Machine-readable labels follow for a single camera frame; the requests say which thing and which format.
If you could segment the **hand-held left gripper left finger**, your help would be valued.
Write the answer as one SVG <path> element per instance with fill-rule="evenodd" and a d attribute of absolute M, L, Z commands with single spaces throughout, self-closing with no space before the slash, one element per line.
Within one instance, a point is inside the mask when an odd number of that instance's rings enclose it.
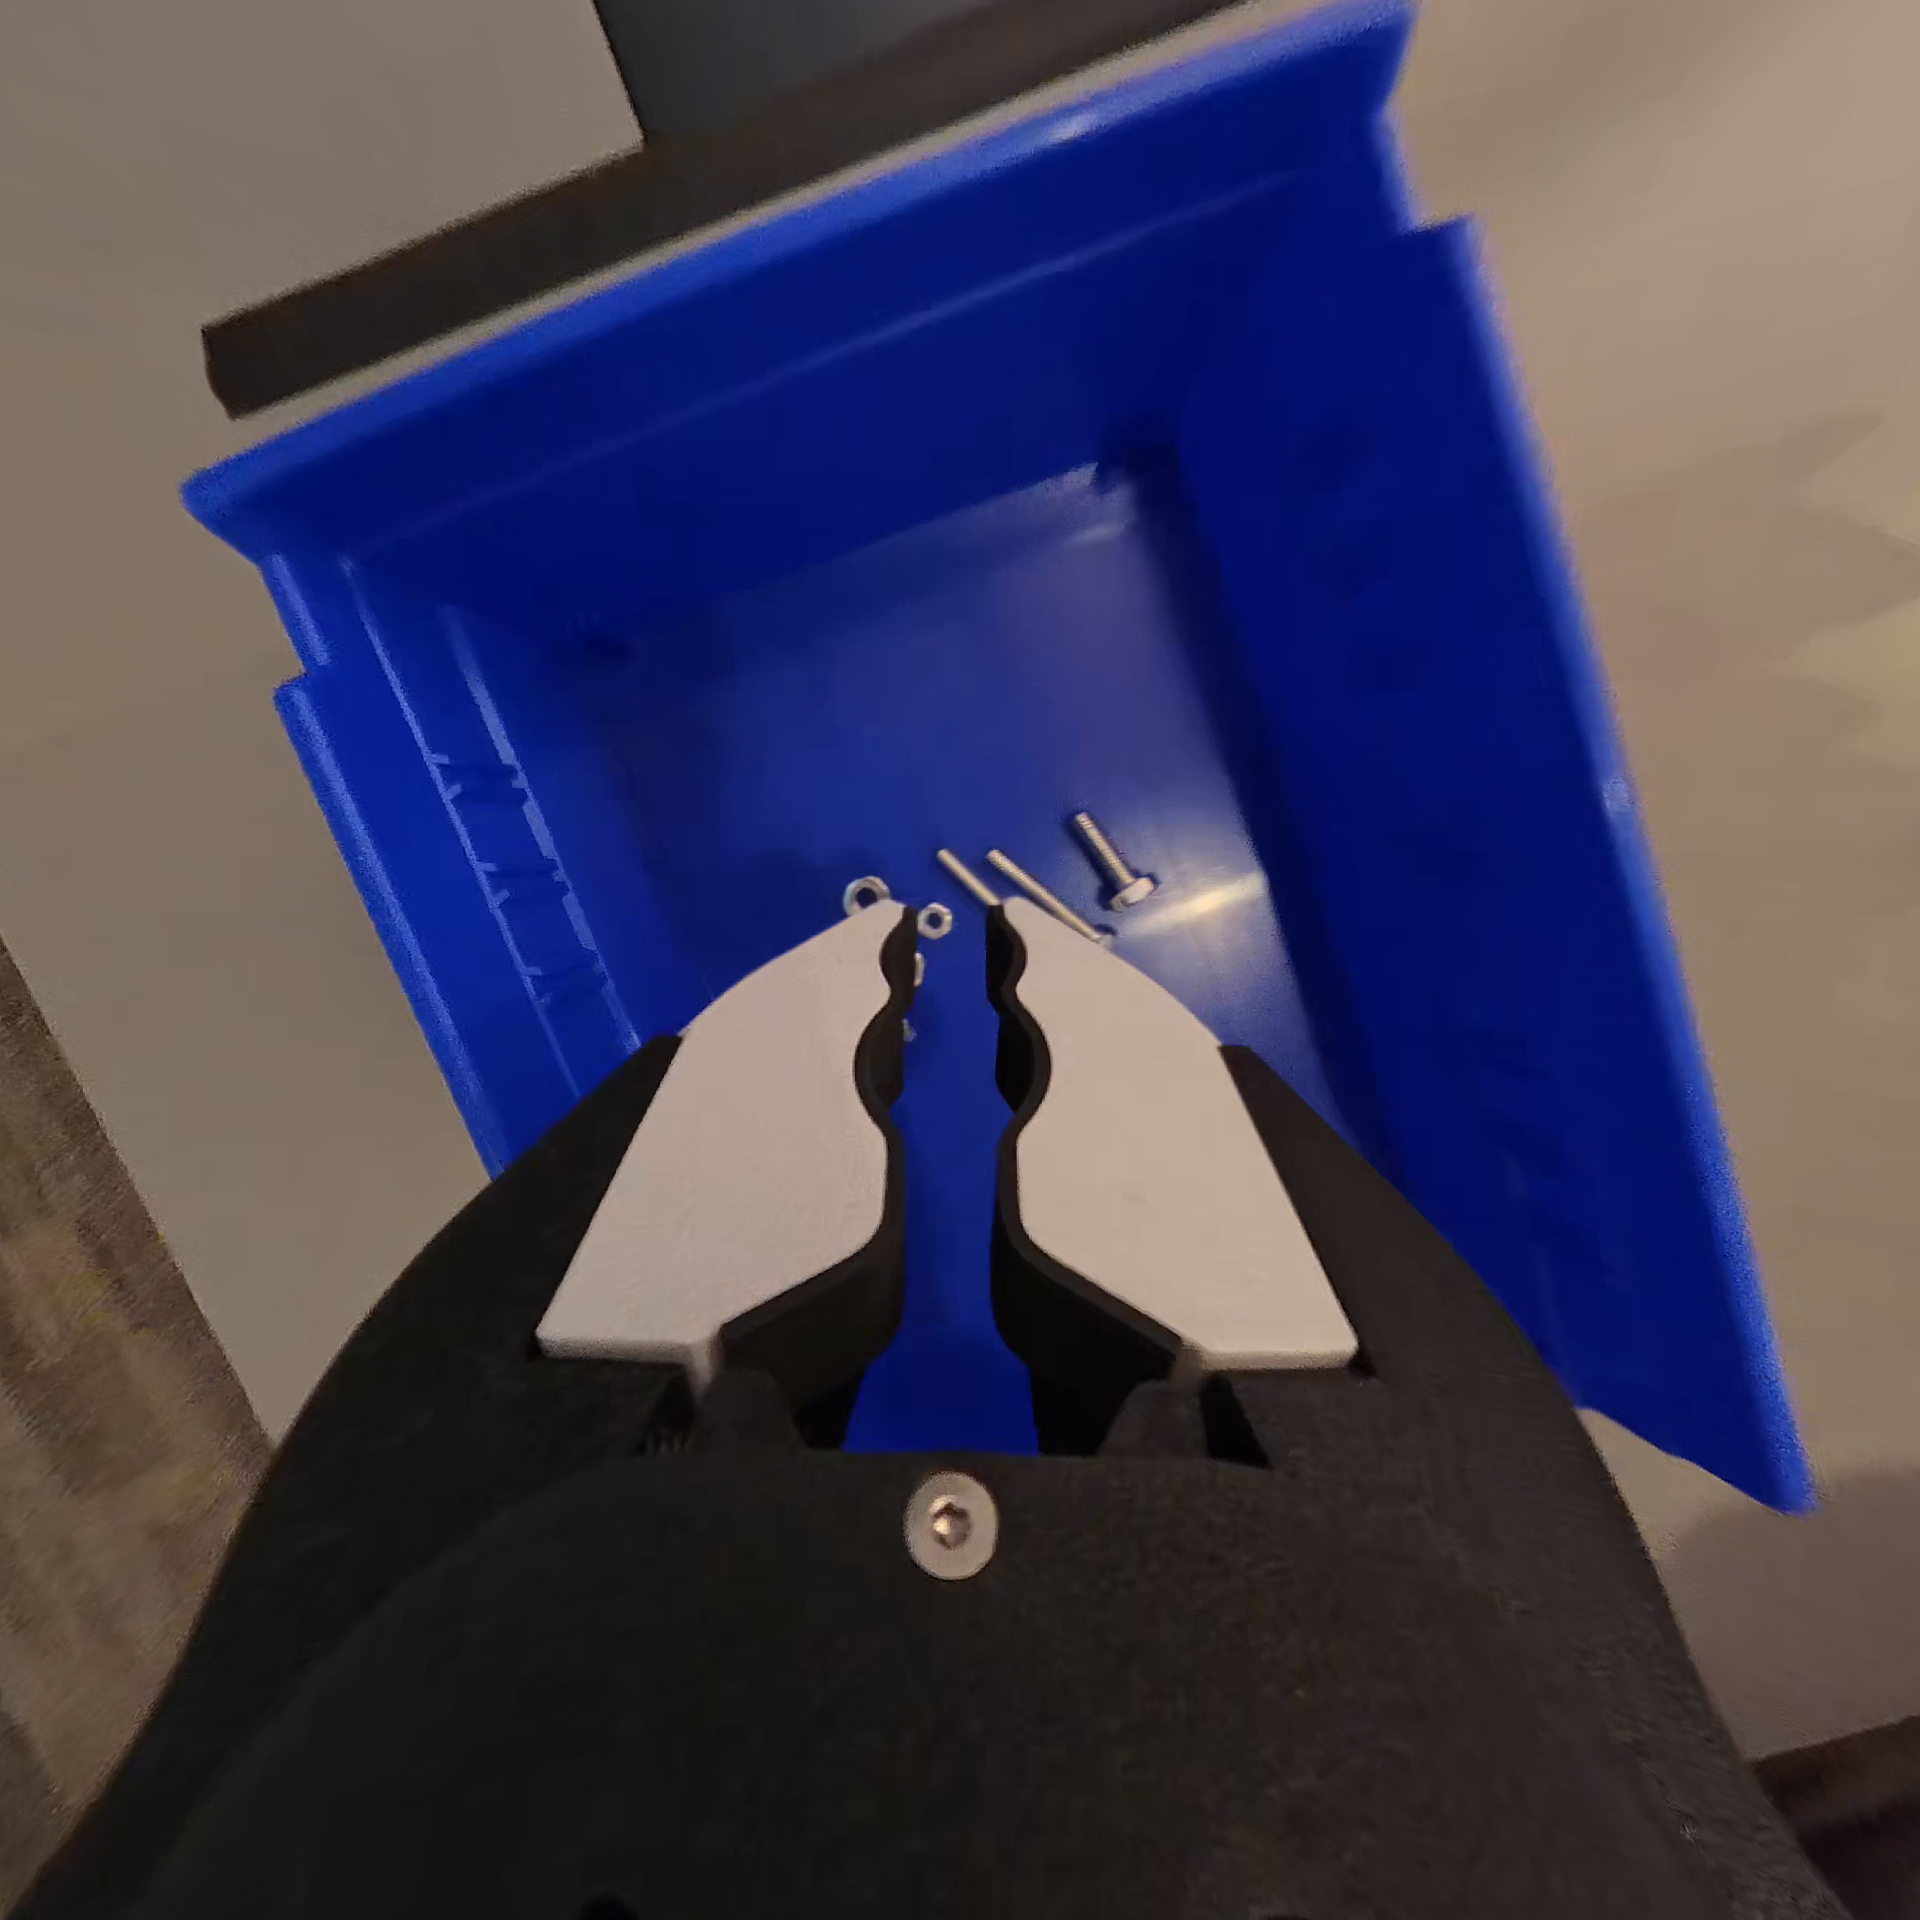
<path fill-rule="evenodd" d="M 810 1448 L 842 1448 L 904 1323 L 904 1094 L 920 923 L 869 900 L 715 992 L 535 1323 L 540 1358 L 725 1374 L 785 1387 Z"/>

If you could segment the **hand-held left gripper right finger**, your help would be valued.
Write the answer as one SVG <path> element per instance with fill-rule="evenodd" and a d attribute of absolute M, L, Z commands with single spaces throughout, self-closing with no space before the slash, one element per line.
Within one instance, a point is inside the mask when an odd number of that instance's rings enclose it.
<path fill-rule="evenodd" d="M 1344 1374 L 1362 1333 L 1235 1080 L 1161 978 L 1037 900 L 988 917 L 992 1328 L 1037 1447 L 1099 1448 L 1145 1384 Z"/>

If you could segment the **blue plastic parts bin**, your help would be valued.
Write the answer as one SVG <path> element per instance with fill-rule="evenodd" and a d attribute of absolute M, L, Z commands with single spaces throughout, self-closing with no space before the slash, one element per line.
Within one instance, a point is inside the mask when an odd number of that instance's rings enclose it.
<path fill-rule="evenodd" d="M 1575 1411 L 1813 1513 L 1609 674 L 1411 4 L 1026 107 L 334 402 L 180 508 L 500 1172 L 935 846 L 1154 873 L 1118 955 L 1453 1235 Z"/>

